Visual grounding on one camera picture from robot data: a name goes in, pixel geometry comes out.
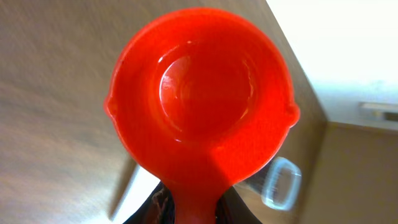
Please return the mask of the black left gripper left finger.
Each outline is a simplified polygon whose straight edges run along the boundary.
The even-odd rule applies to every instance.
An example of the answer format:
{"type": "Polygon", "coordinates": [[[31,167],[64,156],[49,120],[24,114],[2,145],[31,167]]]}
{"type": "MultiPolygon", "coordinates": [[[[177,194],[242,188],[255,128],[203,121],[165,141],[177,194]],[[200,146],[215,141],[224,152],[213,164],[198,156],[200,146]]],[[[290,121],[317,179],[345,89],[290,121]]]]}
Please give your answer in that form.
{"type": "Polygon", "coordinates": [[[170,190],[160,182],[146,201],[123,224],[174,224],[175,204],[170,190]]]}

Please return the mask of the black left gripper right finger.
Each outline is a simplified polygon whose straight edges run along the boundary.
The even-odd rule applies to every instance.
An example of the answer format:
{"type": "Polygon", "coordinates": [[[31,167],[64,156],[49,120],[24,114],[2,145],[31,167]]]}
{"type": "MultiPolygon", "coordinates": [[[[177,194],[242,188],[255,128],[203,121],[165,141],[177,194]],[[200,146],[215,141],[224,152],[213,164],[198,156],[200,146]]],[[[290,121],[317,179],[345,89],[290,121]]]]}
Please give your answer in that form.
{"type": "Polygon", "coordinates": [[[216,204],[216,224],[262,224],[250,211],[234,187],[230,187],[216,204]]]}

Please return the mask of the orange plastic measuring scoop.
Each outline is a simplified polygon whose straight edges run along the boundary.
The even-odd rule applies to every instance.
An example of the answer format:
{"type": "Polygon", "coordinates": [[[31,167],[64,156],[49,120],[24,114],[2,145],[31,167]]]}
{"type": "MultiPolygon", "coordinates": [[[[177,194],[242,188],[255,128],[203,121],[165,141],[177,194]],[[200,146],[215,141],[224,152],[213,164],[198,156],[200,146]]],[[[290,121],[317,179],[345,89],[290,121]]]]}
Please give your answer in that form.
{"type": "Polygon", "coordinates": [[[300,117],[270,38],[205,7],[160,16],[129,41],[104,110],[134,160],[170,190],[176,223],[214,223],[219,198],[263,168],[300,117]]]}

